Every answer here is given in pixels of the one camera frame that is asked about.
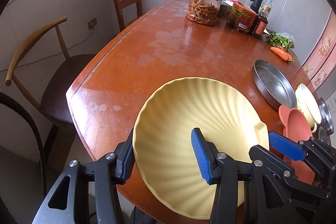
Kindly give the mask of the small steel bowl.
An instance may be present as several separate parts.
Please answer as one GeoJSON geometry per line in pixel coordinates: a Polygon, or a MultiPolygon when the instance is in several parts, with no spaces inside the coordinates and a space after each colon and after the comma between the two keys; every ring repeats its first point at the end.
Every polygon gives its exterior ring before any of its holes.
{"type": "Polygon", "coordinates": [[[330,136],[334,133],[334,124],[333,124],[332,116],[323,98],[319,98],[318,106],[319,106],[320,114],[322,117],[321,123],[319,124],[318,131],[317,131],[318,139],[328,145],[331,145],[330,136]]]}

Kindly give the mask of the red white plastic bag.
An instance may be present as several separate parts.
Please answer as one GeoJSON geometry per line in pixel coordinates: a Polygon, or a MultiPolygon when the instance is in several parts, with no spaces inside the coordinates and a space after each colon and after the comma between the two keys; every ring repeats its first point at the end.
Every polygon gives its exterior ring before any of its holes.
{"type": "Polygon", "coordinates": [[[248,8],[253,3],[253,1],[250,1],[250,0],[222,0],[223,5],[227,5],[227,6],[230,6],[230,7],[232,7],[235,2],[240,3],[240,4],[242,4],[242,5],[244,5],[245,7],[248,7],[248,8]]]}

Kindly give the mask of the orange silicone plate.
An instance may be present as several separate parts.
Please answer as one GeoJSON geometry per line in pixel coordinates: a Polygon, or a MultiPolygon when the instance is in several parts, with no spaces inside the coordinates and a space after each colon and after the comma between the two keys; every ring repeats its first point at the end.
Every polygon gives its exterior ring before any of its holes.
{"type": "MultiPolygon", "coordinates": [[[[307,119],[297,108],[281,105],[278,114],[284,126],[282,134],[285,137],[298,143],[300,140],[307,141],[313,136],[307,119]]],[[[315,173],[303,161],[293,161],[286,156],[284,156],[284,161],[294,168],[299,181],[310,185],[313,183],[315,173]]]]}

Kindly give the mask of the curved-back wooden chair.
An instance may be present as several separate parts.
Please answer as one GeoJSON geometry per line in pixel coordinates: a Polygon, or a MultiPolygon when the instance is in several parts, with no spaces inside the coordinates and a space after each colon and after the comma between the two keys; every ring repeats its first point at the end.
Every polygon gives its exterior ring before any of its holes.
{"type": "Polygon", "coordinates": [[[95,56],[94,54],[69,54],[59,27],[59,25],[66,20],[66,16],[63,16],[40,27],[27,36],[15,51],[9,64],[5,80],[6,86],[10,86],[14,83],[30,104],[52,123],[50,133],[45,142],[43,155],[45,157],[46,166],[56,173],[63,171],[75,135],[77,134],[68,108],[66,92],[77,76],[95,56]],[[14,72],[18,63],[20,63],[35,44],[52,29],[56,32],[62,54],[64,55],[64,61],[55,70],[55,73],[44,90],[41,101],[38,102],[25,88],[24,84],[21,83],[14,72]]]}

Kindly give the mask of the shallow steel pan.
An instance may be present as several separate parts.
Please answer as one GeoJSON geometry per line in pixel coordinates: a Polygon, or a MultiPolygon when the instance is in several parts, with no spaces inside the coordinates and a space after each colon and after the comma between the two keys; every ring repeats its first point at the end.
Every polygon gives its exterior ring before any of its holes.
{"type": "Polygon", "coordinates": [[[252,78],[262,97],[275,110],[281,105],[289,108],[297,106],[295,92],[290,82],[271,63],[257,59],[252,67],[252,78]]]}

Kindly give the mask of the clear plastic bottle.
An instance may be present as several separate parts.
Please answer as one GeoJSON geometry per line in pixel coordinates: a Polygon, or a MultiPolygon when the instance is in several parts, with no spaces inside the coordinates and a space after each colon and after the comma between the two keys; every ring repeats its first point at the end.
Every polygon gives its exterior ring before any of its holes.
{"type": "Polygon", "coordinates": [[[265,18],[268,18],[271,10],[272,10],[272,2],[273,0],[263,0],[260,4],[260,8],[258,13],[265,18]]]}

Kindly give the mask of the hello kitty pink door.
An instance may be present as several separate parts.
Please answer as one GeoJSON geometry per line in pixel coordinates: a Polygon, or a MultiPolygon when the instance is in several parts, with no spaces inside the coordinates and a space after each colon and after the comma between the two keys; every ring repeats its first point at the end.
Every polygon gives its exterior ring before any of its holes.
{"type": "Polygon", "coordinates": [[[335,13],[332,11],[315,48],[302,65],[314,90],[322,86],[335,68],[335,36],[335,13]]]}

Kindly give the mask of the orange carrot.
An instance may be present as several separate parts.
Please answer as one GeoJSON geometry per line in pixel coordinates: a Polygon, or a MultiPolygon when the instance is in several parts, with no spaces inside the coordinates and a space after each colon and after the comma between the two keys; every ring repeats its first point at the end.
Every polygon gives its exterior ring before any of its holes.
{"type": "Polygon", "coordinates": [[[293,57],[279,47],[270,47],[270,50],[285,62],[294,62],[293,57]]]}

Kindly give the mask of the yellow scalloped plate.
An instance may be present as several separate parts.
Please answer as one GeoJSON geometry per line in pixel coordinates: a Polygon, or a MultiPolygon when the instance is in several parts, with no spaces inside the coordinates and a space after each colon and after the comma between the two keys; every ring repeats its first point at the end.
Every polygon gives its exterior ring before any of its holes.
{"type": "Polygon", "coordinates": [[[195,128],[218,151],[244,162],[252,146],[269,148],[268,128],[242,93],[209,78],[172,80],[143,105],[133,149],[144,183],[172,211],[209,219],[216,188],[201,176],[191,144],[195,128]]]}

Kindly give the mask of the cream bowl with handle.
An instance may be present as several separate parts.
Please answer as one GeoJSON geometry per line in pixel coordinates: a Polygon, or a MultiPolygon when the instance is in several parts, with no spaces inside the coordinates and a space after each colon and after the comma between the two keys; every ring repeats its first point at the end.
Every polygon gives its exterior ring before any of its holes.
{"type": "Polygon", "coordinates": [[[306,118],[312,133],[317,131],[318,125],[321,124],[322,116],[319,106],[311,91],[303,83],[300,83],[295,90],[297,108],[306,118]]]}

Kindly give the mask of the clear jar black lid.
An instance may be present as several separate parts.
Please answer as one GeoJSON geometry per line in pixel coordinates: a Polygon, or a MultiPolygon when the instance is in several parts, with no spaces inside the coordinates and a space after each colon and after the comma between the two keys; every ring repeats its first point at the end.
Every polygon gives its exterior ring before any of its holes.
{"type": "Polygon", "coordinates": [[[213,26],[222,4],[222,0],[189,0],[186,18],[198,24],[213,26]]]}

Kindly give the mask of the wall power socket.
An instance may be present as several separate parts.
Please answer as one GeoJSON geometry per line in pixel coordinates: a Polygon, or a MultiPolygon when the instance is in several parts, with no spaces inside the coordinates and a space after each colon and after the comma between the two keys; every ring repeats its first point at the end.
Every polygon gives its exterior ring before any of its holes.
{"type": "Polygon", "coordinates": [[[88,29],[93,29],[97,25],[97,19],[94,17],[88,22],[88,29]]]}

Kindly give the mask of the orange-lid pickle jar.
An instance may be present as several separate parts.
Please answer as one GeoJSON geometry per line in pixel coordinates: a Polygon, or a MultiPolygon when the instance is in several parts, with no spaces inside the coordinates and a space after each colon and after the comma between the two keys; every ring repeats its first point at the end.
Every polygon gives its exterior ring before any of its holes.
{"type": "Polygon", "coordinates": [[[249,33],[256,16],[256,12],[244,6],[241,2],[234,1],[227,24],[237,31],[249,33]]]}

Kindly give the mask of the green vegetables in bag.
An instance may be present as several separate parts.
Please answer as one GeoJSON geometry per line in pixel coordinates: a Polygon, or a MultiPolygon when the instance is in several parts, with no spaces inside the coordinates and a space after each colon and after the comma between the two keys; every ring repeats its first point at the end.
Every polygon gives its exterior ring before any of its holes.
{"type": "Polygon", "coordinates": [[[291,38],[279,35],[273,31],[268,34],[266,41],[273,47],[282,48],[284,51],[294,48],[294,42],[291,38]]]}

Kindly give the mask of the dark sauce bottle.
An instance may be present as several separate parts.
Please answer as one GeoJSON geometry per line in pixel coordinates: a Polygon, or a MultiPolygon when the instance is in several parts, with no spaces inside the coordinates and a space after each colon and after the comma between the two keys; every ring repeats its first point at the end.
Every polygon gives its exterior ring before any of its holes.
{"type": "Polygon", "coordinates": [[[251,27],[251,35],[256,38],[260,38],[261,35],[264,33],[267,24],[267,16],[258,13],[251,27]]]}

